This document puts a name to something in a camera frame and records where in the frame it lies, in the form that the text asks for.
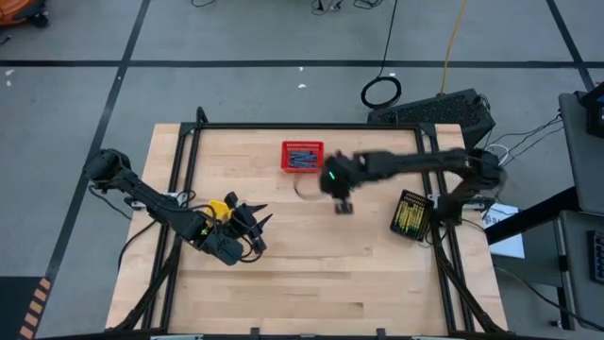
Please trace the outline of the grey metal cart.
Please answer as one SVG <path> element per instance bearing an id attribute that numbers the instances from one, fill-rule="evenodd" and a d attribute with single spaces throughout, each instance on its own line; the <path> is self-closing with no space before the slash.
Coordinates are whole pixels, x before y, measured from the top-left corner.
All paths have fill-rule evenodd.
<path id="1" fill-rule="evenodd" d="M 604 282 L 590 277 L 590 266 L 596 263 L 592 236 L 600 234 L 604 243 L 604 137 L 587 132 L 588 111 L 579 103 L 581 95 L 559 96 L 578 202 L 575 209 L 561 212 L 559 226 L 569 269 L 571 310 L 581 318 L 576 324 L 604 334 Z"/>

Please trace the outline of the black plastic basket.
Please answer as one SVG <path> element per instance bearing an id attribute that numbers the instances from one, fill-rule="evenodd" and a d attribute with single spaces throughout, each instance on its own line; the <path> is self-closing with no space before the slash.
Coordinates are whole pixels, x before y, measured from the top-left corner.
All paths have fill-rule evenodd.
<path id="1" fill-rule="evenodd" d="M 398 212 L 399 202 L 403 199 L 405 199 L 409 202 L 416 203 L 416 204 L 425 204 L 426 206 L 430 206 L 432 208 L 431 214 L 433 213 L 433 202 L 424 196 L 412 193 L 408 190 L 403 190 L 401 193 L 401 196 L 397 202 L 395 211 L 394 211 L 394 215 L 393 215 L 391 225 L 390 225 L 390 230 L 392 232 L 394 232 L 395 234 L 406 237 L 406 238 L 411 239 L 416 242 L 420 242 L 419 240 L 417 240 L 416 238 L 413 237 L 412 233 L 407 233 L 405 231 L 402 231 L 402 230 L 398 229 L 395 225 L 395 219 L 396 219 L 397 212 Z"/>

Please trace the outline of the white paper sheet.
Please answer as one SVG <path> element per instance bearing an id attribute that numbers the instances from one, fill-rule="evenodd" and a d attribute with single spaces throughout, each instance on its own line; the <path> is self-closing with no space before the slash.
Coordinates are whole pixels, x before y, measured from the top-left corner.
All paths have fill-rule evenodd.
<path id="1" fill-rule="evenodd" d="M 487 230 L 494 224 L 519 213 L 515 206 L 494 203 L 489 209 L 481 214 L 483 228 Z M 517 234 L 511 238 L 500 241 L 489 246 L 492 255 L 511 257 L 516 259 L 525 258 L 523 237 Z"/>

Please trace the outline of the black orange striped mat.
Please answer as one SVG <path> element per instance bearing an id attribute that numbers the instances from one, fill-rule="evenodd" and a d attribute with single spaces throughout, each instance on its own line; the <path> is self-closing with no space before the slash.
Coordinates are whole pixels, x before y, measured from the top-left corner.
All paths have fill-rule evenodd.
<path id="1" fill-rule="evenodd" d="M 0 340 L 34 340 L 51 291 L 46 277 L 0 277 Z"/>

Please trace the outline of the orange wheeled cart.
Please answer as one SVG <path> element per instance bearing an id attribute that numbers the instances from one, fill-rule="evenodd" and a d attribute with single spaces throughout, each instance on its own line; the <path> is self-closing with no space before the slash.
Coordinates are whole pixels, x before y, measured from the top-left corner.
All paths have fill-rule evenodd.
<path id="1" fill-rule="evenodd" d="M 30 23 L 47 27 L 46 0 L 0 0 L 0 26 Z"/>

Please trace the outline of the yellow plastic basket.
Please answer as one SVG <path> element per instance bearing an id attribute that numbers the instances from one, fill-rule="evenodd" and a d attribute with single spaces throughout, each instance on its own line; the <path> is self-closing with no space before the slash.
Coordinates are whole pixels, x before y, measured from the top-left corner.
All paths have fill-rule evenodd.
<path id="1" fill-rule="evenodd" d="M 224 201 L 211 200 L 209 207 L 205 209 L 205 213 L 209 216 L 215 216 L 217 221 L 222 223 L 227 222 L 232 215 L 231 209 Z"/>

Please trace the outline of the black device box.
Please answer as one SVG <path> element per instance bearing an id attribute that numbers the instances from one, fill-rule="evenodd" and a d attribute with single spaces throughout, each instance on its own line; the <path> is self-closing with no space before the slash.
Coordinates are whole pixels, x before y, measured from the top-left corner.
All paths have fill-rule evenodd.
<path id="1" fill-rule="evenodd" d="M 604 82 L 586 93 L 579 103 L 587 110 L 587 133 L 604 138 Z"/>

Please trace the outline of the red plastic basket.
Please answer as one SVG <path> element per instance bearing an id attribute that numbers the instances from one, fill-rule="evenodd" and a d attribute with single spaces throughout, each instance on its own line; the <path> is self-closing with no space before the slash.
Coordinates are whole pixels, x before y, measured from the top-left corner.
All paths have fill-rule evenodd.
<path id="1" fill-rule="evenodd" d="M 315 150 L 317 155 L 316 168 L 293 169 L 288 168 L 290 150 Z M 317 173 L 324 163 L 324 143 L 317 141 L 283 141 L 281 146 L 281 169 L 286 173 Z"/>

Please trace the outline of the black aluminium table frame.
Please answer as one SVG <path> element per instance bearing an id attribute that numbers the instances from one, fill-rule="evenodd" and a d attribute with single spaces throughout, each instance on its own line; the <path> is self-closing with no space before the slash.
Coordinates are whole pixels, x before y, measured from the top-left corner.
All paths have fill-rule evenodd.
<path id="1" fill-rule="evenodd" d="M 420 175 L 362 187 L 354 212 L 338 215 L 330 198 L 312 200 L 315 176 L 280 167 L 286 140 L 320 141 L 326 151 L 388 149 L 412 153 L 410 129 L 363 124 L 206 125 L 192 138 L 177 124 L 157 124 L 117 148 L 159 191 L 192 188 L 196 202 L 234 192 L 260 205 L 267 250 L 254 263 L 227 266 L 191 246 L 181 249 L 172 293 L 160 291 L 148 326 L 204 334 L 444 335 L 444 306 L 463 327 L 460 301 L 444 295 L 433 249 L 391 233 L 403 190 L 422 193 Z"/>

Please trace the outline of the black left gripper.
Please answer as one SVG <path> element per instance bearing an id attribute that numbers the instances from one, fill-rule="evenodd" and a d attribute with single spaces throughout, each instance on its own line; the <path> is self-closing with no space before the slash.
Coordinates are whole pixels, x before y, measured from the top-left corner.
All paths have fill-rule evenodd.
<path id="1" fill-rule="evenodd" d="M 261 221 L 254 217 L 254 213 L 266 208 L 268 204 L 248 205 L 239 204 L 239 198 L 234 192 L 229 192 L 225 196 L 225 203 L 231 209 L 232 215 L 228 220 L 232 234 L 238 233 L 241 236 L 247 236 L 251 242 L 251 248 L 255 253 L 262 253 L 265 250 L 265 243 L 261 238 L 264 225 L 273 216 L 267 215 Z"/>

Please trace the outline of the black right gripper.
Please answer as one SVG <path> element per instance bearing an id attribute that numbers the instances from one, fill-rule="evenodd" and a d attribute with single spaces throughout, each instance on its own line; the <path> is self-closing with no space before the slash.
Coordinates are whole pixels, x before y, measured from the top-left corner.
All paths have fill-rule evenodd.
<path id="1" fill-rule="evenodd" d="M 347 157 L 341 151 L 335 151 L 325 159 L 319 177 L 319 187 L 323 194 L 334 199 L 337 214 L 352 214 L 354 210 L 350 193 L 360 187 L 363 180 L 363 155 L 356 152 Z"/>

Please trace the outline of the black computer case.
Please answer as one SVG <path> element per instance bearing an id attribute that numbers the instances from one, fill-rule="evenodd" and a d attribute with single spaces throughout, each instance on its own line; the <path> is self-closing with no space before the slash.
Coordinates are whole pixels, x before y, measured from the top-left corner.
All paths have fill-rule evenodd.
<path id="1" fill-rule="evenodd" d="M 471 88 L 374 110 L 368 114 L 367 122 L 394 126 L 459 125 L 465 146 L 473 148 L 495 127 L 490 108 L 487 97 Z"/>

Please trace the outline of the black stand beam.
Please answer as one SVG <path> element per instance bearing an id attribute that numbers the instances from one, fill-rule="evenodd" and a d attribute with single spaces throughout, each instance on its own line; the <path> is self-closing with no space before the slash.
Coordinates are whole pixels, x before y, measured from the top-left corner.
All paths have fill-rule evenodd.
<path id="1" fill-rule="evenodd" d="M 580 210 L 577 190 L 568 188 L 526 210 L 501 220 L 485 230 L 487 243 L 496 244 L 552 221 L 562 211 Z"/>

